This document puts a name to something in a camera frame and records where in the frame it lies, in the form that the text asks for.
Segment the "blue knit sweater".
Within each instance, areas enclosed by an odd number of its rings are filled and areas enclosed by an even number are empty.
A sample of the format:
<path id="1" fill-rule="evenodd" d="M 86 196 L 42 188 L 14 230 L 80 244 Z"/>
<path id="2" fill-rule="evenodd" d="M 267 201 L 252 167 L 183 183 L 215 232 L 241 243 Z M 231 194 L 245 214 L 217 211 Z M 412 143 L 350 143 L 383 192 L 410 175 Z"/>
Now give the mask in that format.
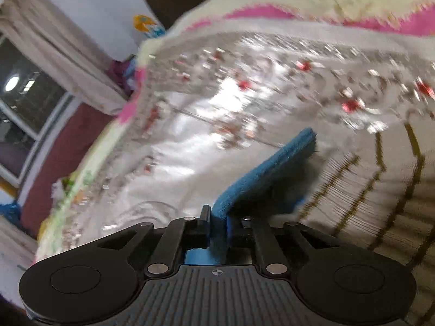
<path id="1" fill-rule="evenodd" d="M 227 218 L 232 211 L 241 212 L 236 205 L 265 192 L 286 174 L 303 169 L 315 149 L 316 133 L 306 128 L 266 161 L 232 183 L 212 206 L 209 247 L 187 251 L 185 264 L 223 265 L 227 252 Z"/>

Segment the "clothes pile right corner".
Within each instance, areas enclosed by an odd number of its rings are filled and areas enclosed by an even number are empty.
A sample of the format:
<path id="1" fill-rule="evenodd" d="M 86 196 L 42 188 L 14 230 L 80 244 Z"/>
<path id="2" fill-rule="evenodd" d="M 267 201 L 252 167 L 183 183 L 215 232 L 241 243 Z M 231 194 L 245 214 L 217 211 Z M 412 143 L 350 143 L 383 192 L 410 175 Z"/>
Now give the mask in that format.
<path id="1" fill-rule="evenodd" d="M 111 60 L 106 74 L 130 98 L 136 90 L 136 55 L 124 60 Z"/>

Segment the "silver floral satin bedspread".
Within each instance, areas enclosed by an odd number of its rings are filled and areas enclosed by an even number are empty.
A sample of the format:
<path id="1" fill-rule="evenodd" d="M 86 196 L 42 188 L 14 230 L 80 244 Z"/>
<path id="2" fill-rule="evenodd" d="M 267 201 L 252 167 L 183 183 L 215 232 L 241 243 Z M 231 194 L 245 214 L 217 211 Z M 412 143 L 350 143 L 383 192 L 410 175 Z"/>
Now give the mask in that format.
<path id="1" fill-rule="evenodd" d="M 66 211 L 55 255 L 140 219 L 194 216 L 309 127 L 316 152 L 271 214 L 298 221 L 327 162 L 361 133 L 434 121 L 434 38 L 229 21 L 159 41 L 139 113 Z"/>

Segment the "blue striped folded garment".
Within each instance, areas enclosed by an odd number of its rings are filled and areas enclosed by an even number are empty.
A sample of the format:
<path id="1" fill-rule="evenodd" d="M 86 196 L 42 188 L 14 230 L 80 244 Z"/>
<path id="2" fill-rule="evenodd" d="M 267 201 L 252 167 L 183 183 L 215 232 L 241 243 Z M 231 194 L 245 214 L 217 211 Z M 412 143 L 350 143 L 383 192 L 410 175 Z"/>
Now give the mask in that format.
<path id="1" fill-rule="evenodd" d="M 434 121 L 361 133 L 326 164 L 298 221 L 403 264 L 417 282 L 406 317 L 434 324 Z"/>

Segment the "dark red headboard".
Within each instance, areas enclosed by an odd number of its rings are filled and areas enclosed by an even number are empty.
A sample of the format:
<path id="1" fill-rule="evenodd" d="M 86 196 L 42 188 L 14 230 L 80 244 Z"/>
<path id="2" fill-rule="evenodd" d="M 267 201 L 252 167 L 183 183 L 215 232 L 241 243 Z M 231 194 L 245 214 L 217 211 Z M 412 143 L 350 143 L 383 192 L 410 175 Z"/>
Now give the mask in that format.
<path id="1" fill-rule="evenodd" d="M 81 104 L 60 131 L 21 209 L 21 225 L 33 238 L 52 209 L 52 184 L 80 164 L 112 116 Z"/>

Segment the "beige curtain left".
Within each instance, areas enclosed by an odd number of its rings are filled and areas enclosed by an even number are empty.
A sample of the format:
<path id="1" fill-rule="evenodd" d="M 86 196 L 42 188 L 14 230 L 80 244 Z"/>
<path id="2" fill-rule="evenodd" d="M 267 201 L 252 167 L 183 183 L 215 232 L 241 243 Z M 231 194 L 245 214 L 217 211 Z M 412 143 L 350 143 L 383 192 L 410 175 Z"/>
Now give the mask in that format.
<path id="1" fill-rule="evenodd" d="M 1 253 L 24 270 L 32 266 L 38 243 L 1 216 Z"/>

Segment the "beige curtain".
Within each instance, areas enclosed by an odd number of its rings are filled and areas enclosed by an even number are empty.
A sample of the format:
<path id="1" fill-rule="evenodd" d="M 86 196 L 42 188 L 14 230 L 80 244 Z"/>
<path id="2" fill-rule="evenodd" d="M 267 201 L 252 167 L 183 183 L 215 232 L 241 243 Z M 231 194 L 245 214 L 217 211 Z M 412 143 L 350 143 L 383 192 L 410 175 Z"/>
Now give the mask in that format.
<path id="1" fill-rule="evenodd" d="M 1 253 L 24 270 L 32 266 L 38 243 L 1 216 Z"/>
<path id="2" fill-rule="evenodd" d="M 64 90 L 115 115 L 127 96 L 109 76 L 112 59 L 49 0 L 5 0 L 1 32 Z"/>

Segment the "blue plastic bag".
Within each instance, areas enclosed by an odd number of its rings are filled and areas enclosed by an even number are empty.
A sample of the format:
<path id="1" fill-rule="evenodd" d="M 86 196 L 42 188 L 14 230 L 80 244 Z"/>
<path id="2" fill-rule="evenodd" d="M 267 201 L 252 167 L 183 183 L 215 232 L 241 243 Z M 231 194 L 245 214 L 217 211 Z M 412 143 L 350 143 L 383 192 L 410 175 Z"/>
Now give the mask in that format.
<path id="1" fill-rule="evenodd" d="M 21 225 L 21 206 L 17 203 L 17 201 L 7 204 L 0 204 L 0 214 L 4 216 L 9 223 L 17 227 Z"/>

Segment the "window with metal bars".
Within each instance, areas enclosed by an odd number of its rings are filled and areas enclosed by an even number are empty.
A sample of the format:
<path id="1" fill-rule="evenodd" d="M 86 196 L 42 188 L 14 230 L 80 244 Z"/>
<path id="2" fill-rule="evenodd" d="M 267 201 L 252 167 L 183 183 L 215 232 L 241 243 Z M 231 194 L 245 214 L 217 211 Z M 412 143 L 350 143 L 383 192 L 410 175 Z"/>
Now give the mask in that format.
<path id="1" fill-rule="evenodd" d="M 1 36 L 1 176 L 18 188 L 66 107 L 69 95 Z"/>

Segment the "cartoon doll figure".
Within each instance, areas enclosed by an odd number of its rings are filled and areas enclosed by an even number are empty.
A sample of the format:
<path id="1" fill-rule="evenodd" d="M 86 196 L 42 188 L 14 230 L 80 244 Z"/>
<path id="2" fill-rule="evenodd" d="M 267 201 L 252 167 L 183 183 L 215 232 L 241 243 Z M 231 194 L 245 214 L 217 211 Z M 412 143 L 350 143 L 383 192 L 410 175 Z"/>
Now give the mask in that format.
<path id="1" fill-rule="evenodd" d="M 160 23 L 146 15 L 135 15 L 133 26 L 147 38 L 158 38 L 166 33 L 165 28 Z"/>

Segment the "beige curtain right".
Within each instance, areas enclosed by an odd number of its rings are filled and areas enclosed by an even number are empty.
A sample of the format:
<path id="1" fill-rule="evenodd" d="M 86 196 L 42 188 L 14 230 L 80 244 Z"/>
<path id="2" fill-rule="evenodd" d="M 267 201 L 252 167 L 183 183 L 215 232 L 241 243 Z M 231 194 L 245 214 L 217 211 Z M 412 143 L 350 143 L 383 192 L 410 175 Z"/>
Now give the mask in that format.
<path id="1" fill-rule="evenodd" d="M 1 32 L 64 90 L 115 115 L 127 96 L 109 76 L 112 59 L 49 0 L 5 0 Z"/>

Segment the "pink floral bed sheet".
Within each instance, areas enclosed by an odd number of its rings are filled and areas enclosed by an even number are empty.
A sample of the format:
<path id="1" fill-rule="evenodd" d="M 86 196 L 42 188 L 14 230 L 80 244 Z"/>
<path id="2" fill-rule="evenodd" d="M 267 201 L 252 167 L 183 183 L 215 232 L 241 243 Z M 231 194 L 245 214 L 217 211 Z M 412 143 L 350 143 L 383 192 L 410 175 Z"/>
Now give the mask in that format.
<path id="1" fill-rule="evenodd" d="M 346 30 L 373 30 L 415 37 L 434 37 L 434 0 L 205 0 L 196 2 L 168 28 L 170 35 L 191 32 L 201 27 L 218 27 L 224 21 L 253 18 L 266 21 L 311 21 L 316 27 L 338 25 Z M 96 161 L 102 160 L 115 140 L 139 113 L 138 99 L 145 83 L 146 52 L 153 52 L 160 41 L 142 43 L 136 67 L 136 90 L 121 113 L 109 123 L 68 177 L 70 189 L 65 199 L 41 223 L 34 260 L 53 256 L 62 247 L 66 211 L 84 192 L 86 183 L 97 173 Z"/>

